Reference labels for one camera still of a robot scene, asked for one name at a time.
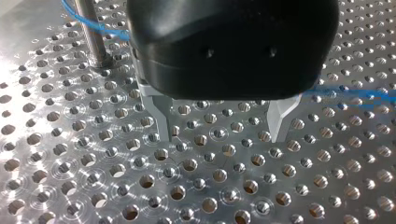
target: cylindrical post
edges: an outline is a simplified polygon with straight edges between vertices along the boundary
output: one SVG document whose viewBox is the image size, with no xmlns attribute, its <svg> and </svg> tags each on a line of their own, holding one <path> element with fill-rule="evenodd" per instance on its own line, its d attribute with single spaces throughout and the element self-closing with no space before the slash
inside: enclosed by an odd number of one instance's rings
<svg viewBox="0 0 396 224">
<path fill-rule="evenodd" d="M 90 21 L 98 22 L 95 7 L 92 0 L 76 0 L 78 14 Z M 87 45 L 90 49 L 90 64 L 94 67 L 106 67 L 111 65 L 111 58 L 106 53 L 105 43 L 100 34 L 97 34 L 86 24 L 82 23 L 82 28 L 87 39 Z"/>
</svg>

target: aluminum breadboard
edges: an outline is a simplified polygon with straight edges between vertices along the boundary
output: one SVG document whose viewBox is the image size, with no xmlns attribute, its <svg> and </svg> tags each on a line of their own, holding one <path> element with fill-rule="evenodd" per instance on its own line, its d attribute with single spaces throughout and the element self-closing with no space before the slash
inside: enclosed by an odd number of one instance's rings
<svg viewBox="0 0 396 224">
<path fill-rule="evenodd" d="M 319 85 L 396 90 L 395 3 L 339 5 Z M 96 8 L 109 29 L 126 29 L 123 1 L 96 0 Z M 22 1 L 0 27 L 1 223 L 396 218 L 396 102 L 305 96 L 287 141 L 273 144 L 268 102 L 174 101 L 174 137 L 162 143 L 128 43 L 104 36 L 116 64 L 92 69 L 80 24 L 56 1 Z"/>
</svg>

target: black plastic cover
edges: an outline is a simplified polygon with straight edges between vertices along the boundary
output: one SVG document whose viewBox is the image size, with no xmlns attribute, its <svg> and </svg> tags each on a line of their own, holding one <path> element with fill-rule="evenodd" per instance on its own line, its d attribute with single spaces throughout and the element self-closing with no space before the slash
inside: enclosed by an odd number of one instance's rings
<svg viewBox="0 0 396 224">
<path fill-rule="evenodd" d="M 128 0 L 134 55 L 176 99 L 275 100 L 311 88 L 337 0 Z"/>
</svg>

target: metal surface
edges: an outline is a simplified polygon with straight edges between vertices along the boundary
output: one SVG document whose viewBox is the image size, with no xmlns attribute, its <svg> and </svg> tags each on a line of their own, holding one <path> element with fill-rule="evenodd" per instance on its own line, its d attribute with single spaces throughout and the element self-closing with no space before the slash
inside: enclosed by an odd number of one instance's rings
<svg viewBox="0 0 396 224">
<path fill-rule="evenodd" d="M 125 29 L 122 1 L 96 2 L 107 26 Z M 320 85 L 396 88 L 394 6 L 340 2 Z M 60 3 L 23 1 L 1 19 L 2 223 L 396 217 L 396 103 L 370 108 L 354 106 L 371 103 L 358 96 L 304 98 L 286 142 L 273 144 L 264 101 L 174 101 L 176 136 L 166 144 L 141 104 L 127 43 L 104 36 L 117 62 L 91 69 L 82 29 Z"/>
<path fill-rule="evenodd" d="M 78 14 L 90 21 L 98 22 L 93 1 L 76 0 Z M 107 67 L 111 65 L 111 58 L 106 52 L 105 43 L 102 35 L 91 29 L 86 24 L 81 24 L 90 50 L 90 65 L 94 67 Z"/>
</svg>

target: hole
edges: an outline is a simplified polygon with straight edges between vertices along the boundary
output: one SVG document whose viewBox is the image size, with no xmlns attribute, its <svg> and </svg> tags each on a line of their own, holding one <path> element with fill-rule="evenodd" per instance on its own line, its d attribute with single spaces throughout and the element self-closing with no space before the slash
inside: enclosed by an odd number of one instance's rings
<svg viewBox="0 0 396 224">
<path fill-rule="evenodd" d="M 53 153 L 57 156 L 62 156 L 66 153 L 67 145 L 66 144 L 58 144 L 53 149 Z"/>
<path fill-rule="evenodd" d="M 242 123 L 232 123 L 231 130 L 233 133 L 241 133 L 244 131 L 244 125 Z"/>
<path fill-rule="evenodd" d="M 164 161 L 168 158 L 168 151 L 163 148 L 157 149 L 154 152 L 154 157 L 157 161 Z"/>
<path fill-rule="evenodd" d="M 55 104 L 55 102 L 53 101 L 52 98 L 49 98 L 46 100 L 46 105 L 54 105 L 54 104 Z"/>
<path fill-rule="evenodd" d="M 178 152 L 184 152 L 185 150 L 187 150 L 187 144 L 185 144 L 185 143 L 177 144 L 176 150 Z"/>
<path fill-rule="evenodd" d="M 105 83 L 105 89 L 108 91 L 112 91 L 116 89 L 116 87 L 117 87 L 117 83 L 114 81 L 108 81 L 107 83 Z"/>
<path fill-rule="evenodd" d="M 131 140 L 126 143 L 126 147 L 131 151 L 138 150 L 140 148 L 140 141 L 138 139 Z"/>
<path fill-rule="evenodd" d="M 145 107 L 142 104 L 136 104 L 134 106 L 134 111 L 136 112 L 142 112 L 143 110 L 145 110 Z"/>
<path fill-rule="evenodd" d="M 186 190 L 180 185 L 175 186 L 171 189 L 171 197 L 176 201 L 182 200 L 185 195 Z"/>
<path fill-rule="evenodd" d="M 90 108 L 91 109 L 99 109 L 103 105 L 101 100 L 95 100 L 90 102 Z"/>
<path fill-rule="evenodd" d="M 190 121 L 187 122 L 187 127 L 188 127 L 189 129 L 194 129 L 194 128 L 196 128 L 197 126 L 198 126 L 198 122 L 195 121 L 195 120 L 190 120 Z"/>
<path fill-rule="evenodd" d="M 32 80 L 32 79 L 30 79 L 29 77 L 21 77 L 19 82 L 20 82 L 21 85 L 26 85 L 26 84 L 28 84 L 31 80 Z"/>
<path fill-rule="evenodd" d="M 44 52 L 43 52 L 42 49 L 38 49 L 38 50 L 35 51 L 35 54 L 36 54 L 36 55 L 43 55 Z"/>
<path fill-rule="evenodd" d="M 187 159 L 183 161 L 183 168 L 186 171 L 192 172 L 198 167 L 198 163 L 196 160 Z"/>
<path fill-rule="evenodd" d="M 120 96 L 118 94 L 110 96 L 110 102 L 113 104 L 117 104 L 121 101 L 122 101 L 122 96 Z"/>
<path fill-rule="evenodd" d="M 82 69 L 86 69 L 87 67 L 88 67 L 87 63 L 81 63 L 81 64 L 78 65 L 78 68 L 81 69 L 81 70 Z"/>
<path fill-rule="evenodd" d="M 332 137 L 332 130 L 326 127 L 320 129 L 320 134 L 324 138 L 331 138 Z"/>
<path fill-rule="evenodd" d="M 14 131 L 15 131 L 15 127 L 12 126 L 12 125 L 9 125 L 9 124 L 6 125 L 6 126 L 4 126 L 4 127 L 1 129 L 1 133 L 2 133 L 3 135 L 12 134 Z"/>
<path fill-rule="evenodd" d="M 11 215 L 19 215 L 25 206 L 24 201 L 22 200 L 15 200 L 14 202 L 8 205 L 8 212 Z"/>
<path fill-rule="evenodd" d="M 83 120 L 78 120 L 72 124 L 73 130 L 76 132 L 84 130 L 86 126 L 87 124 Z"/>
<path fill-rule="evenodd" d="M 260 141 L 269 142 L 271 141 L 271 134 L 265 131 L 259 132 L 258 134 Z"/>
<path fill-rule="evenodd" d="M 103 123 L 106 120 L 106 116 L 105 115 L 98 115 L 95 117 L 95 122 L 97 124 Z"/>
<path fill-rule="evenodd" d="M 248 103 L 240 103 L 238 108 L 241 112 L 248 112 L 250 110 L 250 104 Z"/>
<path fill-rule="evenodd" d="M 306 185 L 297 185 L 296 192 L 301 196 L 306 196 L 309 192 L 309 189 Z"/>
<path fill-rule="evenodd" d="M 245 210 L 239 210 L 235 213 L 234 219 L 237 224 L 248 224 L 250 223 L 250 213 Z"/>
<path fill-rule="evenodd" d="M 83 166 L 92 166 L 96 163 L 96 156 L 93 154 L 87 154 L 82 156 L 81 163 Z"/>
<path fill-rule="evenodd" d="M 23 110 L 23 112 L 30 113 L 35 110 L 35 105 L 28 103 L 23 106 L 22 110 Z"/>
<path fill-rule="evenodd" d="M 58 167 L 58 171 L 62 174 L 65 174 L 70 171 L 71 164 L 69 162 L 64 162 Z"/>
<path fill-rule="evenodd" d="M 263 166 L 265 164 L 265 158 L 263 155 L 253 155 L 250 160 L 255 166 Z"/>
<path fill-rule="evenodd" d="M 379 207 L 381 207 L 381 209 L 383 209 L 386 212 L 392 211 L 395 207 L 393 201 L 385 196 L 379 197 L 377 203 Z"/>
<path fill-rule="evenodd" d="M 322 149 L 321 151 L 318 152 L 318 160 L 320 161 L 323 162 L 329 161 L 331 157 L 332 156 L 330 155 L 330 153 L 326 150 Z"/>
<path fill-rule="evenodd" d="M 304 168 L 311 168 L 312 165 L 314 164 L 311 159 L 309 158 L 302 158 L 300 160 L 300 164 L 304 167 Z"/>
<path fill-rule="evenodd" d="M 37 194 L 37 200 L 41 203 L 45 203 L 50 199 L 50 193 L 48 191 Z"/>
<path fill-rule="evenodd" d="M 74 38 L 78 36 L 78 32 L 77 31 L 70 31 L 69 33 L 67 33 L 67 36 Z"/>
<path fill-rule="evenodd" d="M 11 116 L 11 112 L 9 112 L 8 110 L 3 111 L 3 113 L 1 113 L 1 116 L 3 118 L 8 118 L 9 116 Z"/>
<path fill-rule="evenodd" d="M 122 210 L 122 216 L 126 220 L 135 220 L 139 216 L 139 208 L 136 205 L 127 206 Z"/>
<path fill-rule="evenodd" d="M 154 176 L 143 175 L 140 177 L 139 184 L 143 189 L 149 189 L 154 185 Z"/>
<path fill-rule="evenodd" d="M 141 168 L 147 165 L 147 159 L 142 156 L 138 156 L 136 159 L 133 160 L 134 166 L 137 168 Z"/>
<path fill-rule="evenodd" d="M 291 203 L 291 197 L 286 192 L 279 192 L 276 195 L 276 202 L 282 206 L 288 206 Z"/>
<path fill-rule="evenodd" d="M 44 153 L 36 152 L 36 153 L 32 154 L 32 156 L 30 156 L 30 160 L 33 162 L 38 162 L 43 159 L 43 156 L 44 156 Z"/>
<path fill-rule="evenodd" d="M 202 210 L 208 214 L 216 212 L 217 209 L 218 202 L 214 198 L 205 198 L 202 202 Z"/>
<path fill-rule="evenodd" d="M 15 149 L 15 147 L 16 147 L 15 143 L 11 143 L 11 142 L 5 143 L 3 146 L 5 151 L 12 151 Z"/>
<path fill-rule="evenodd" d="M 172 178 L 176 175 L 176 170 L 174 168 L 168 167 L 163 169 L 163 176 L 166 178 Z"/>
<path fill-rule="evenodd" d="M 283 175 L 287 177 L 294 177 L 297 173 L 296 168 L 292 165 L 285 165 L 282 168 Z"/>
<path fill-rule="evenodd" d="M 389 171 L 386 171 L 386 170 L 378 171 L 378 173 L 376 173 L 376 176 L 378 177 L 378 179 L 380 179 L 381 181 L 383 181 L 385 183 L 389 183 L 393 180 L 392 173 Z"/>
<path fill-rule="evenodd" d="M 45 60 L 40 60 L 37 62 L 37 67 L 45 67 L 47 66 L 49 63 Z"/>
<path fill-rule="evenodd" d="M 35 182 L 37 184 L 42 184 L 47 180 L 47 172 L 38 170 L 33 173 L 32 179 L 33 179 L 33 182 Z"/>
<path fill-rule="evenodd" d="M 19 179 L 10 180 L 7 183 L 7 188 L 10 190 L 16 190 L 21 187 L 21 181 Z"/>
<path fill-rule="evenodd" d="M 119 150 L 116 147 L 109 147 L 106 151 L 105 154 L 108 158 L 114 158 L 117 156 L 119 153 Z"/>
<path fill-rule="evenodd" d="M 243 147 L 252 147 L 253 141 L 251 139 L 242 139 L 242 146 Z"/>
<path fill-rule="evenodd" d="M 331 204 L 332 207 L 340 207 L 342 204 L 342 201 L 341 201 L 340 197 L 332 195 L 329 197 L 329 204 Z"/>
<path fill-rule="evenodd" d="M 346 168 L 356 173 L 361 170 L 361 164 L 358 161 L 350 160 L 346 163 Z"/>
<path fill-rule="evenodd" d="M 332 169 L 332 175 L 337 179 L 342 179 L 344 177 L 344 171 L 339 168 L 335 168 L 335 169 Z"/>
<path fill-rule="evenodd" d="M 203 147 L 207 143 L 207 137 L 205 135 L 197 135 L 194 137 L 195 145 Z"/>
<path fill-rule="evenodd" d="M 304 128 L 305 124 L 304 124 L 304 122 L 303 122 L 302 120 L 300 120 L 300 119 L 294 119 L 293 122 L 291 123 L 291 126 L 292 126 L 294 129 L 301 130 L 301 129 Z"/>
<path fill-rule="evenodd" d="M 222 130 L 222 129 L 220 129 L 220 130 L 215 130 L 215 131 L 213 132 L 213 135 L 214 135 L 216 138 L 222 138 L 222 137 L 224 137 L 224 136 L 226 135 L 226 132 L 225 132 L 224 130 Z"/>
<path fill-rule="evenodd" d="M 67 94 L 64 95 L 64 99 L 66 101 L 74 101 L 76 100 L 77 97 L 78 97 L 77 93 L 73 91 L 68 92 Z"/>
<path fill-rule="evenodd" d="M 67 206 L 66 211 L 70 216 L 76 216 L 81 209 L 81 205 L 78 203 L 72 203 Z"/>
<path fill-rule="evenodd" d="M 134 130 L 134 126 L 132 124 L 126 124 L 126 125 L 121 126 L 121 129 L 123 132 L 129 133 Z"/>
<path fill-rule="evenodd" d="M 142 119 L 140 120 L 140 124 L 142 124 L 142 126 L 143 126 L 144 128 L 151 127 L 151 126 L 154 124 L 154 119 L 151 118 L 151 117 L 142 118 Z"/>
<path fill-rule="evenodd" d="M 53 121 L 58 120 L 60 116 L 61 116 L 61 114 L 59 112 L 53 111 L 47 115 L 47 120 L 53 122 Z"/>
<path fill-rule="evenodd" d="M 212 124 L 215 123 L 218 120 L 218 118 L 216 117 L 215 114 L 206 114 L 204 115 L 204 120 L 206 123 Z"/>
<path fill-rule="evenodd" d="M 64 80 L 64 82 L 62 84 L 66 87 L 69 87 L 73 84 L 73 80 L 66 79 L 66 80 Z"/>
<path fill-rule="evenodd" d="M 48 212 L 44 213 L 38 218 L 38 223 L 39 224 L 50 224 L 50 223 L 55 223 L 55 214 Z"/>
<path fill-rule="evenodd" d="M 206 182 L 201 178 L 197 178 L 194 180 L 193 185 L 196 190 L 201 190 L 205 188 Z"/>
<path fill-rule="evenodd" d="M 255 194 L 259 190 L 259 185 L 254 180 L 247 180 L 244 183 L 244 190 L 248 194 Z"/>
<path fill-rule="evenodd" d="M 93 76 L 91 74 L 82 75 L 80 78 L 83 82 L 90 82 L 91 80 L 93 80 Z"/>
<path fill-rule="evenodd" d="M 129 191 L 129 186 L 127 185 L 121 185 L 117 188 L 117 194 L 120 195 L 121 197 L 127 195 L 128 191 Z"/>
<path fill-rule="evenodd" d="M 314 184 L 320 189 L 325 189 L 329 185 L 329 181 L 323 175 L 316 175 Z"/>
<path fill-rule="evenodd" d="M 266 201 L 259 201 L 255 204 L 256 211 L 262 215 L 267 216 L 271 212 L 271 205 Z"/>
<path fill-rule="evenodd" d="M 361 196 L 361 192 L 359 191 L 359 189 L 352 185 L 347 185 L 344 190 L 344 193 L 348 198 L 352 200 L 358 200 L 359 197 Z"/>
<path fill-rule="evenodd" d="M 122 164 L 118 164 L 118 165 L 113 165 L 110 169 L 110 174 L 113 177 L 120 177 L 123 176 L 125 174 L 125 166 Z"/>
<path fill-rule="evenodd" d="M 41 141 L 41 134 L 33 133 L 27 138 L 27 144 L 30 146 L 35 146 Z"/>
<path fill-rule="evenodd" d="M 61 75 L 66 75 L 67 73 L 70 72 L 70 70 L 67 67 L 61 67 L 58 72 Z"/>
<path fill-rule="evenodd" d="M 21 72 L 26 71 L 26 67 L 25 67 L 24 65 L 21 65 L 18 69 L 19 69 Z"/>
<path fill-rule="evenodd" d="M 188 114 L 190 114 L 190 112 L 191 112 L 191 109 L 190 109 L 190 107 L 187 106 L 187 105 L 181 105 L 181 106 L 178 108 L 178 113 L 179 113 L 180 115 L 188 115 Z"/>
<path fill-rule="evenodd" d="M 260 119 L 258 119 L 258 118 L 249 118 L 249 119 L 248 119 L 248 122 L 249 122 L 251 125 L 258 125 L 258 124 L 260 123 Z"/>
<path fill-rule="evenodd" d="M 309 205 L 309 214 L 314 218 L 324 218 L 325 212 L 322 205 L 318 203 L 311 203 Z"/>
<path fill-rule="evenodd" d="M 132 99 L 138 99 L 140 97 L 140 91 L 139 90 L 129 91 L 129 97 L 131 97 Z"/>
<path fill-rule="evenodd" d="M 222 147 L 222 152 L 223 152 L 224 156 L 231 157 L 235 154 L 236 149 L 235 149 L 235 146 L 233 146 L 233 145 L 224 145 Z"/>
<path fill-rule="evenodd" d="M 160 197 L 152 197 L 148 199 L 148 206 L 152 208 L 157 208 L 161 204 L 161 198 Z"/>
<path fill-rule="evenodd" d="M 107 204 L 107 195 L 98 193 L 91 197 L 92 205 L 96 208 L 104 207 Z"/>
<path fill-rule="evenodd" d="M 18 170 L 19 167 L 20 167 L 20 161 L 15 160 L 15 159 L 11 159 L 11 160 L 7 161 L 6 164 L 4 165 L 4 168 L 6 169 L 6 171 L 9 171 L 9 172 L 16 171 L 16 170 Z"/>
<path fill-rule="evenodd" d="M 215 153 L 206 153 L 204 155 L 204 161 L 213 162 L 215 160 L 215 157 L 216 157 Z"/>
<path fill-rule="evenodd" d="M 59 135 L 62 134 L 63 131 L 64 130 L 62 128 L 55 128 L 55 129 L 52 130 L 51 134 L 54 137 L 58 137 Z"/>
<path fill-rule="evenodd" d="M 98 89 L 95 87 L 89 87 L 87 90 L 85 90 L 85 92 L 87 92 L 87 94 L 92 95 L 98 92 Z"/>
<path fill-rule="evenodd" d="M 180 134 L 180 128 L 177 126 L 173 126 L 172 128 L 172 136 L 178 136 Z"/>
<path fill-rule="evenodd" d="M 227 179 L 227 172 L 225 170 L 218 169 L 213 172 L 213 179 L 218 183 L 222 183 Z"/>
<path fill-rule="evenodd" d="M 271 157 L 275 159 L 280 159 L 283 156 L 282 150 L 277 147 L 272 147 L 269 152 Z"/>
</svg>

